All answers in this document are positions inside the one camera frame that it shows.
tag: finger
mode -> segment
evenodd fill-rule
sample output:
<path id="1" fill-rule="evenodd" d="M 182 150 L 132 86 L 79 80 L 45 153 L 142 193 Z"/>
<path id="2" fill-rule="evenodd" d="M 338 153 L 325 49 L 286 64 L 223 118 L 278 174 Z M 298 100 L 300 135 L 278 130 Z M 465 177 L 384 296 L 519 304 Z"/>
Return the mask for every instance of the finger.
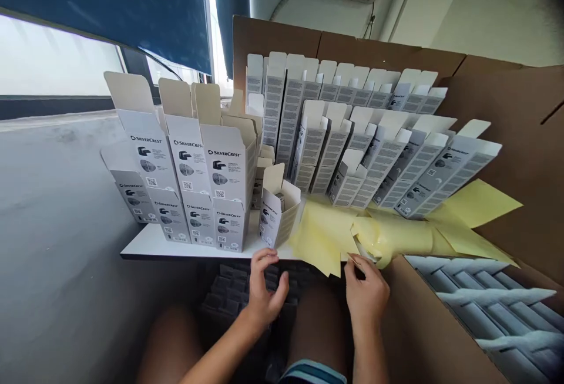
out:
<path id="1" fill-rule="evenodd" d="M 288 271 L 284 271 L 282 276 L 280 277 L 280 282 L 278 283 L 278 288 L 276 289 L 276 293 L 270 298 L 269 305 L 274 309 L 280 310 L 284 305 L 284 301 L 286 300 L 286 296 L 288 295 L 288 291 L 290 290 L 290 275 Z"/>
<path id="2" fill-rule="evenodd" d="M 347 285 L 354 282 L 358 282 L 357 276 L 354 274 L 354 262 L 353 260 L 348 260 L 347 265 L 345 265 L 345 277 L 347 279 Z"/>
<path id="3" fill-rule="evenodd" d="M 275 264 L 279 261 L 279 257 L 278 256 L 274 256 L 274 255 L 269 255 L 269 256 L 265 256 L 264 258 L 262 258 L 261 260 L 258 260 L 254 267 L 253 267 L 253 271 L 256 272 L 263 272 L 264 270 L 266 270 L 266 268 L 269 265 Z"/>
<path id="4" fill-rule="evenodd" d="M 262 248 L 260 251 L 256 251 L 251 259 L 251 267 L 255 264 L 258 260 L 264 258 L 268 255 L 276 255 L 277 251 L 271 248 Z"/>
<path id="5" fill-rule="evenodd" d="M 357 254 L 351 254 L 351 256 L 353 257 L 354 261 L 359 264 L 366 278 L 376 278 L 378 276 L 382 278 L 382 275 L 380 274 L 378 268 L 376 268 L 376 265 L 374 265 L 372 261 Z"/>

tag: right hand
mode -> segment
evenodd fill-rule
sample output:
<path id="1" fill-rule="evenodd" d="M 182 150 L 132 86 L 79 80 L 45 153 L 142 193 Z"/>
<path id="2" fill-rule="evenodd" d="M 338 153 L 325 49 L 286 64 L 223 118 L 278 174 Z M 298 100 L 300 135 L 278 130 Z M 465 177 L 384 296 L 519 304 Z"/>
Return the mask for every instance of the right hand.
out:
<path id="1" fill-rule="evenodd" d="M 351 312 L 352 328 L 360 332 L 370 329 L 378 331 L 388 297 L 390 287 L 384 281 L 374 263 L 360 255 L 349 254 L 360 266 L 365 280 L 359 280 L 355 273 L 355 264 L 349 259 L 345 266 L 347 277 L 347 305 Z"/>

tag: white product box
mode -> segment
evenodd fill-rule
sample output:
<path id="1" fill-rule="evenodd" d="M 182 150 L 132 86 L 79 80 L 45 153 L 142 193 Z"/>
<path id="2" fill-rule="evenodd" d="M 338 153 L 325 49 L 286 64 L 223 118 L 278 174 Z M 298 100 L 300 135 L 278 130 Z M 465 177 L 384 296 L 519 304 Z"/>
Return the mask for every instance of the white product box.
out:
<path id="1" fill-rule="evenodd" d="M 329 200 L 333 206 L 348 207 L 366 179 L 367 170 L 360 165 L 364 153 L 347 149 L 339 165 L 335 179 L 329 189 Z"/>
<path id="2" fill-rule="evenodd" d="M 182 191 L 182 203 L 193 244 L 217 246 L 212 198 L 203 193 Z"/>
<path id="3" fill-rule="evenodd" d="M 155 214 L 168 241 L 190 243 L 188 224 L 179 196 L 173 190 L 148 187 Z"/>
<path id="4" fill-rule="evenodd" d="M 310 188 L 327 132 L 329 120 L 323 116 L 324 110 L 324 101 L 307 100 L 304 103 L 296 153 L 290 173 L 290 181 L 302 192 L 307 192 Z"/>
<path id="5" fill-rule="evenodd" d="M 104 147 L 100 155 L 135 221 L 142 224 L 158 222 L 143 179 L 136 170 L 130 143 L 125 141 Z"/>
<path id="6" fill-rule="evenodd" d="M 276 151 L 276 163 L 284 163 L 286 171 L 291 166 L 291 161 L 294 158 L 294 151 L 296 149 L 296 138 L 298 125 L 301 122 L 301 112 L 304 101 L 306 99 L 317 100 L 321 90 L 322 76 L 317 74 L 319 61 L 317 58 L 304 58 L 303 69 L 300 79 L 295 77 L 298 75 L 299 68 L 302 67 L 300 60 L 296 59 L 297 63 L 290 63 L 290 56 L 288 55 L 288 68 L 287 68 L 287 83 L 286 91 L 284 93 L 284 105 L 282 108 L 282 118 L 280 120 L 280 134 L 278 135 L 278 148 Z"/>
<path id="7" fill-rule="evenodd" d="M 390 104 L 392 92 L 394 91 L 401 74 L 394 71 L 372 69 L 366 79 L 364 89 L 371 91 L 366 107 L 386 109 Z"/>
<path id="8" fill-rule="evenodd" d="M 249 104 L 250 93 L 263 92 L 263 56 L 259 54 L 247 55 L 246 105 Z"/>
<path id="9" fill-rule="evenodd" d="M 394 208 L 446 146 L 444 134 L 456 119 L 422 115 L 411 129 L 404 151 L 374 195 L 374 203 L 382 208 Z"/>
<path id="10" fill-rule="evenodd" d="M 403 129 L 409 121 L 408 113 L 390 110 L 375 112 L 381 113 L 382 118 L 378 122 L 370 147 L 362 159 L 362 166 L 368 170 L 368 173 L 351 203 L 351 206 L 362 209 L 368 206 L 411 137 L 411 131 Z"/>
<path id="11" fill-rule="evenodd" d="M 178 192 L 166 125 L 159 121 L 147 80 L 115 72 L 105 72 L 104 78 L 145 185 Z"/>
<path id="12" fill-rule="evenodd" d="M 325 194 L 335 168 L 337 168 L 341 153 L 351 133 L 352 123 L 347 120 L 353 107 L 351 105 L 327 102 L 325 104 L 324 116 L 329 120 L 327 134 L 321 149 L 317 169 L 315 170 L 311 192 Z"/>
<path id="13" fill-rule="evenodd" d="M 261 145 L 260 154 L 257 160 L 257 173 L 254 178 L 253 199 L 251 209 L 259 210 L 263 203 L 263 178 L 264 170 L 274 165 L 274 148 L 268 145 Z"/>
<path id="14" fill-rule="evenodd" d="M 464 126 L 411 186 L 395 210 L 406 218 L 423 218 L 493 160 L 502 145 L 473 137 L 488 126 L 489 122 L 481 120 L 471 120 Z"/>
<path id="15" fill-rule="evenodd" d="M 427 97 L 419 107 L 419 114 L 434 114 L 447 95 L 446 87 L 432 87 Z"/>
<path id="16" fill-rule="evenodd" d="M 364 91 L 363 88 L 366 84 L 369 71 L 370 69 L 368 67 L 356 66 L 353 68 L 349 81 L 345 83 L 341 80 L 342 86 L 339 87 L 335 102 L 353 106 L 366 106 L 370 94 Z"/>
<path id="17" fill-rule="evenodd" d="M 286 76 L 286 54 L 271 52 L 268 57 L 266 84 L 264 90 L 263 144 L 276 151 L 278 145 L 278 129 L 284 96 L 284 78 Z"/>
<path id="18" fill-rule="evenodd" d="M 418 113 L 437 76 L 437 72 L 405 69 L 395 87 L 389 109 Z"/>
<path id="19" fill-rule="evenodd" d="M 180 80 L 160 79 L 159 93 L 180 189 L 210 195 L 200 122 L 193 118 L 190 86 Z"/>
<path id="20" fill-rule="evenodd" d="M 319 92 L 319 99 L 327 102 L 334 102 L 339 91 L 339 83 L 335 83 L 335 71 L 337 71 L 337 62 L 330 60 L 321 60 L 319 63 L 319 74 L 323 75 L 323 84 Z"/>
<path id="21" fill-rule="evenodd" d="M 284 204 L 277 196 L 284 196 Z M 274 248 L 290 237 L 300 207 L 301 191 L 284 180 L 284 166 L 276 164 L 264 171 L 263 205 L 258 234 Z"/>

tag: grey wall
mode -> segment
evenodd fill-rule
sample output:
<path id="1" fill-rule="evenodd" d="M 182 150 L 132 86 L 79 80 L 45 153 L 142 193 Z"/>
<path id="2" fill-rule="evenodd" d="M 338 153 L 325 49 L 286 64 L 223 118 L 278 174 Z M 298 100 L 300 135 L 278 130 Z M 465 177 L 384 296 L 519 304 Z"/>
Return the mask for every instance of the grey wall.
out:
<path id="1" fill-rule="evenodd" d="M 140 228 L 99 150 L 125 134 L 114 116 L 77 118 L 0 132 L 2 383 L 109 380 L 157 300 L 194 273 L 120 258 Z"/>

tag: left hand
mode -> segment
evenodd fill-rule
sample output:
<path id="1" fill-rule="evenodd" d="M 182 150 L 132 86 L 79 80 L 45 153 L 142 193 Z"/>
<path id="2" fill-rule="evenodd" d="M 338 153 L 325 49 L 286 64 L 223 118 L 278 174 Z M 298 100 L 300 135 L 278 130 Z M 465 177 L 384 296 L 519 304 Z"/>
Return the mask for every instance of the left hand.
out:
<path id="1" fill-rule="evenodd" d="M 270 248 L 264 248 L 255 252 L 251 259 L 249 305 L 245 310 L 261 330 L 265 329 L 268 324 L 276 319 L 290 289 L 288 272 L 282 273 L 275 293 L 271 294 L 266 289 L 264 270 L 278 261 L 277 251 Z"/>

